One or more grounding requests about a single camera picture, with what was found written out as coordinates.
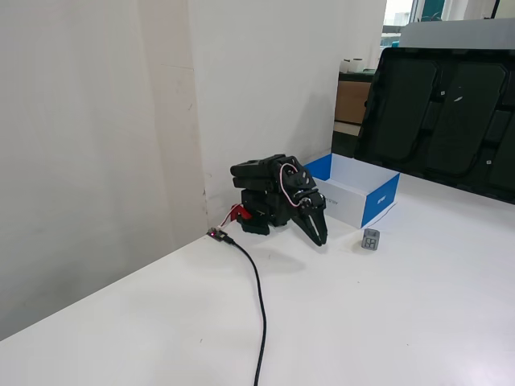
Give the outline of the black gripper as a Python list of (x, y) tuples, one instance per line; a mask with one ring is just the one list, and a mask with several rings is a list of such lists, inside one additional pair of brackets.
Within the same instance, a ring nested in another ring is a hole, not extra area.
[(317, 246), (327, 242), (324, 211), (326, 199), (310, 171), (294, 156), (278, 159), (278, 213), (293, 217), (294, 223)]

